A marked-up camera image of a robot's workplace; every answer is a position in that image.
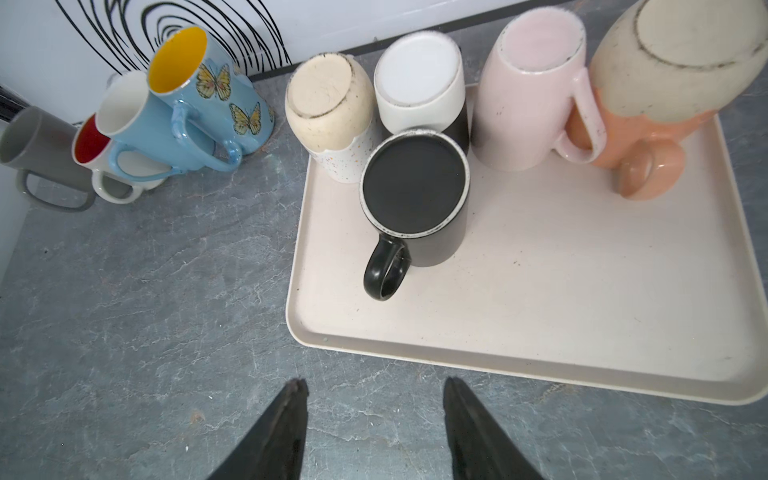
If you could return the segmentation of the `white black mug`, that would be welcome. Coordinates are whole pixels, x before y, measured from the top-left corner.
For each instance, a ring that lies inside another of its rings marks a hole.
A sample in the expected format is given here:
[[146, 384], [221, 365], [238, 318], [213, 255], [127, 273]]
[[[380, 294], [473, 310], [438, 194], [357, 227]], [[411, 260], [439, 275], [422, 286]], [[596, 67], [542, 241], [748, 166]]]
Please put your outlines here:
[[389, 135], [426, 128], [470, 146], [460, 47], [448, 35], [420, 31], [392, 43], [374, 71], [381, 122]]

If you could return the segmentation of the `white red mug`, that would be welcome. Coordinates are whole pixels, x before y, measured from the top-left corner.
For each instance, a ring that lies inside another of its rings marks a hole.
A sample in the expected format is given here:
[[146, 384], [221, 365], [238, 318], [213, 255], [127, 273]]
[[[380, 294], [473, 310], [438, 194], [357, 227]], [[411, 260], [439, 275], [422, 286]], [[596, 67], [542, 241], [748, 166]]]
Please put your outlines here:
[[[137, 200], [142, 193], [157, 188], [166, 179], [148, 182], [134, 182], [119, 176], [109, 165], [108, 157], [117, 142], [100, 133], [92, 114], [78, 129], [71, 144], [73, 160], [91, 171], [91, 185], [105, 201], [125, 205]], [[150, 176], [170, 170], [168, 165], [158, 163], [136, 151], [123, 152], [120, 165], [134, 176]]]

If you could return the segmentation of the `grey mug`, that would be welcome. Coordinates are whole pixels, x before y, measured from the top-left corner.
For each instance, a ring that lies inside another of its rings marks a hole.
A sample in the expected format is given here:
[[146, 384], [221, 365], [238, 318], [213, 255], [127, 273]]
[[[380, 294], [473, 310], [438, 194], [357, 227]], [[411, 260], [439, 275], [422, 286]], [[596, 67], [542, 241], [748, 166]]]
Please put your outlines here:
[[[76, 134], [74, 125], [35, 106], [17, 113], [5, 128], [1, 136], [1, 163], [17, 171], [17, 189], [30, 203], [64, 213], [83, 212], [95, 203], [97, 192], [92, 186], [92, 171], [72, 158]], [[31, 175], [80, 191], [86, 199], [76, 207], [45, 201], [29, 189]]]

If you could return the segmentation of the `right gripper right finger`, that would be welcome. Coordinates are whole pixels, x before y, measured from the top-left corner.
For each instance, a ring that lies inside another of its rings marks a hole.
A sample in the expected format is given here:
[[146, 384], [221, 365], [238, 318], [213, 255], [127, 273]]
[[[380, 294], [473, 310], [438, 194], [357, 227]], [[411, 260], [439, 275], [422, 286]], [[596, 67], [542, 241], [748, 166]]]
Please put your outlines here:
[[461, 378], [446, 379], [443, 407], [454, 479], [543, 479]]

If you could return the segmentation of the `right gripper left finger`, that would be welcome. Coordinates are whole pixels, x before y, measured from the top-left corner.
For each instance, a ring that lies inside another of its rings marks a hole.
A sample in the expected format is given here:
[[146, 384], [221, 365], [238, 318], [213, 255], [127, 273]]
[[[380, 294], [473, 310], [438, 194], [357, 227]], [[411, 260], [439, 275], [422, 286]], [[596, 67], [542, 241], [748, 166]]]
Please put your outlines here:
[[289, 380], [209, 479], [299, 479], [308, 424], [309, 390]]

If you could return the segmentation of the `blue butterfly mug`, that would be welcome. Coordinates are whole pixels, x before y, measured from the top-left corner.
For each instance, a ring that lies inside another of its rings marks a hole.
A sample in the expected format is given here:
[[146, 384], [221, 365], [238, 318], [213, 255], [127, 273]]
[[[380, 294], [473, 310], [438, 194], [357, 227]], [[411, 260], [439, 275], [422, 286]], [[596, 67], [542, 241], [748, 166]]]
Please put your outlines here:
[[233, 171], [272, 135], [276, 113], [205, 29], [176, 32], [155, 53], [147, 82], [172, 108], [176, 141], [205, 166]]

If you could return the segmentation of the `pink mug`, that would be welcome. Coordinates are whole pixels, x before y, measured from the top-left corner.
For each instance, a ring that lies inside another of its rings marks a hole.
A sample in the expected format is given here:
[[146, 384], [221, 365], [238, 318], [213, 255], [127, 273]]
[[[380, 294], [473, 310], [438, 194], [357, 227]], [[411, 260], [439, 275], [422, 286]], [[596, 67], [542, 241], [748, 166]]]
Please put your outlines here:
[[481, 73], [471, 145], [501, 171], [530, 169], [556, 151], [577, 164], [595, 161], [607, 132], [586, 67], [586, 30], [569, 10], [547, 6], [510, 21]]

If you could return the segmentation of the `cream peach mug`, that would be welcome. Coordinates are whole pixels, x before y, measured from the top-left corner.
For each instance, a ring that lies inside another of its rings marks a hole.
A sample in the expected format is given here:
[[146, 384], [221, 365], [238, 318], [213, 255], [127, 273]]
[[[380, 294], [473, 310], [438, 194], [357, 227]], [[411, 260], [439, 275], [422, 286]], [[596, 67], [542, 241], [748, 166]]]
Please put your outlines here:
[[680, 143], [756, 79], [767, 63], [764, 1], [638, 1], [589, 64], [607, 143], [597, 167], [616, 191], [651, 200], [680, 178]]

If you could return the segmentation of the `light blue mug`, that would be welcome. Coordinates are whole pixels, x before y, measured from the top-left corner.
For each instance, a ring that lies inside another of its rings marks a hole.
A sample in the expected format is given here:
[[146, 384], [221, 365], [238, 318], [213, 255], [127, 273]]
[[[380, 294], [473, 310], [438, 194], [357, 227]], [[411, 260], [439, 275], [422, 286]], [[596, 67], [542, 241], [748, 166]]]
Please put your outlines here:
[[[151, 92], [144, 72], [132, 71], [114, 77], [95, 122], [98, 131], [115, 142], [108, 155], [110, 167], [133, 182], [161, 180], [204, 167], [221, 172], [237, 169], [243, 159], [241, 147], [222, 141], [228, 159], [215, 157], [216, 141], [192, 124], [198, 117], [186, 101], [167, 105]], [[138, 152], [168, 169], [147, 175], [137, 167], [125, 169], [120, 157], [127, 152]]]

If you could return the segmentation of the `beige plastic tray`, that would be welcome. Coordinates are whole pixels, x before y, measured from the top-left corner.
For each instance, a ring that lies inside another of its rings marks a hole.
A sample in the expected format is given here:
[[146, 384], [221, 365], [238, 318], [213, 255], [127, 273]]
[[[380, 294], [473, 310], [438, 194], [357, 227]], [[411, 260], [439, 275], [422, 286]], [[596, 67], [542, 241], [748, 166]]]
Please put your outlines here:
[[767, 393], [767, 301], [721, 124], [683, 143], [666, 194], [629, 201], [609, 171], [556, 155], [471, 165], [457, 252], [363, 288], [378, 235], [353, 184], [308, 164], [286, 323], [316, 348], [694, 401]]

